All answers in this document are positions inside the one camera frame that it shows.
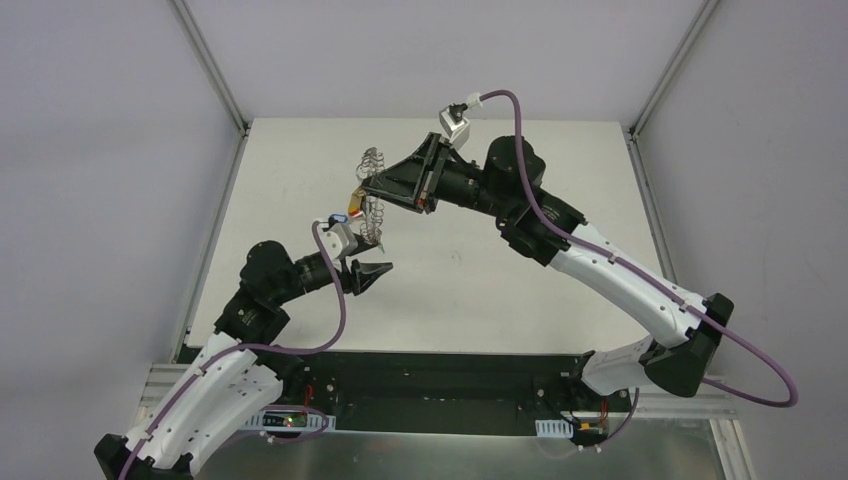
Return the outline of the large metal keyring with rings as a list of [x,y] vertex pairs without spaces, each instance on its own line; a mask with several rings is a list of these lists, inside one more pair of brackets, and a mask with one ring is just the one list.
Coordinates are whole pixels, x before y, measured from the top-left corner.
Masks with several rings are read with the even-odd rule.
[[[383,154],[379,152],[376,147],[369,147],[364,151],[361,160],[356,167],[355,174],[362,185],[362,182],[366,178],[377,173],[381,173],[384,170],[384,167],[385,163]],[[364,215],[362,225],[360,226],[360,235],[371,237],[381,242],[381,227],[384,216],[383,202],[377,198],[367,196],[365,203],[363,204],[363,213]]]

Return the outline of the yellow tagged key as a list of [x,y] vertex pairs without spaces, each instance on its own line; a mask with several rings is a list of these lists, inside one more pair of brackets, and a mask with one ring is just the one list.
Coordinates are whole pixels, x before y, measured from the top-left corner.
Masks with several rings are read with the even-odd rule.
[[347,208],[347,214],[349,215],[351,212],[362,211],[363,212],[363,204],[365,203],[365,199],[367,197],[366,192],[357,188],[350,197],[350,201]]

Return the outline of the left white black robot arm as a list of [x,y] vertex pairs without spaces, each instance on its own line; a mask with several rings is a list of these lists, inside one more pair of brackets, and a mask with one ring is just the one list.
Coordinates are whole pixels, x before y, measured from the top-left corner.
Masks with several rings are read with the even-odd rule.
[[[95,446],[106,478],[192,479],[261,409],[303,396],[303,359],[340,339],[346,296],[364,293],[393,267],[356,260],[371,247],[345,225],[316,222],[313,238],[317,252],[297,260],[272,240],[248,251],[238,290],[190,366],[127,433],[107,434]],[[274,345],[290,321],[284,304],[325,286],[335,289],[342,309],[331,339],[311,348]]]

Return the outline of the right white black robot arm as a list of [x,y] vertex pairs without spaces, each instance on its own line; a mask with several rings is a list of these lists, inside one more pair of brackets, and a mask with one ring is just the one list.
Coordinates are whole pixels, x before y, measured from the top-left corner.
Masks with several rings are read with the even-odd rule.
[[483,165],[464,160],[439,134],[429,134],[406,159],[369,174],[369,197],[417,213],[444,201],[495,219],[510,248],[588,286],[636,320],[648,337],[610,351],[591,350],[572,368],[569,400],[595,408],[618,390],[652,384],[678,397],[699,390],[721,342],[732,302],[703,297],[647,273],[613,245],[585,216],[541,187],[544,161],[524,139],[501,136]]

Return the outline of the left circuit board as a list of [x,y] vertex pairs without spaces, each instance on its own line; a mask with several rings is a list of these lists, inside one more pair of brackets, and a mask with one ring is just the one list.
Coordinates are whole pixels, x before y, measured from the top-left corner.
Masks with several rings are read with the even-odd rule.
[[262,426],[273,431],[303,429],[308,425],[308,413],[302,411],[265,411]]

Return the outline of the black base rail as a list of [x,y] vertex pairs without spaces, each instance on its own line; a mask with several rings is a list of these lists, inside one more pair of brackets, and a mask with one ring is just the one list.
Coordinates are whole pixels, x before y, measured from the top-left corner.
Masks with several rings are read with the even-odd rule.
[[338,431],[535,436],[624,414],[628,390],[601,396],[569,376],[575,355],[324,352],[273,356],[283,390],[265,411],[302,411]]

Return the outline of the left aluminium frame post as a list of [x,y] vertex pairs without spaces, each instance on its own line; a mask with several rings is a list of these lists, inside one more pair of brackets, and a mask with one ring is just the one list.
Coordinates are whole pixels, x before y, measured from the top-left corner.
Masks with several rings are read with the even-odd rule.
[[236,96],[234,95],[228,81],[225,78],[223,70],[216,60],[189,2],[168,1],[168,6],[174,14],[189,47],[192,49],[195,59],[204,72],[207,83],[214,92],[219,104],[222,106],[228,120],[228,124],[236,135],[236,144],[233,147],[232,152],[227,156],[228,163],[226,164],[226,176],[224,177],[223,183],[219,187],[218,193],[215,196],[216,202],[214,204],[214,210],[203,238],[200,263],[195,270],[193,284],[189,291],[190,295],[188,296],[183,308],[182,320],[176,331],[176,337],[171,350],[170,359],[171,363],[175,363],[180,359],[181,352],[184,349],[185,339],[191,330],[193,319],[199,304],[202,287],[211,264],[214,248],[222,228],[226,208],[232,194],[237,171],[249,136],[251,123],[238,105]]

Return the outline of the aluminium frame post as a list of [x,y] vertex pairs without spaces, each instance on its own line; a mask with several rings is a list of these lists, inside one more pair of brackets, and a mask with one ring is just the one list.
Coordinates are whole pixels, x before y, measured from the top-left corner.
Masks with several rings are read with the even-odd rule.
[[698,9],[665,64],[636,119],[627,129],[628,149],[639,181],[640,192],[647,211],[649,224],[656,238],[662,235],[661,218],[656,196],[653,192],[647,167],[641,153],[641,137],[650,125],[662,101],[672,89],[677,77],[682,72],[695,45],[708,28],[715,11],[722,4],[723,1],[721,0],[704,0],[699,3]]
[[171,363],[175,363],[180,359],[181,352],[184,349],[185,339],[191,330],[193,319],[199,304],[202,287],[211,264],[214,248],[222,228],[226,208],[232,194],[237,171],[249,136],[251,123],[238,105],[236,96],[234,95],[228,81],[225,78],[223,70],[216,60],[189,2],[168,1],[168,6],[174,14],[189,47],[192,49],[195,59],[204,72],[207,83],[214,92],[219,104],[222,106],[228,120],[228,124],[236,135],[236,144],[233,147],[232,152],[227,156],[228,163],[226,164],[226,176],[224,177],[223,183],[219,187],[218,193],[215,196],[216,202],[214,204],[214,210],[203,238],[200,263],[195,270],[193,284],[189,291],[190,295],[188,296],[183,308],[182,320],[176,331],[176,337],[171,350],[170,359]]

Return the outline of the right aluminium frame post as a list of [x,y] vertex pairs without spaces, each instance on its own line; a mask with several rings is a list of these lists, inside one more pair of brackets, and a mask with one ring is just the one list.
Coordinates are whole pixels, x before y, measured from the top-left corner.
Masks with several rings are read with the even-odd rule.
[[639,181],[640,192],[647,211],[649,224],[656,238],[662,235],[661,218],[656,196],[653,192],[647,167],[641,153],[641,137],[650,125],[662,101],[672,89],[677,77],[682,72],[695,45],[708,28],[715,11],[722,4],[723,1],[721,0],[704,0],[699,3],[698,9],[665,64],[636,119],[627,129],[628,149]]

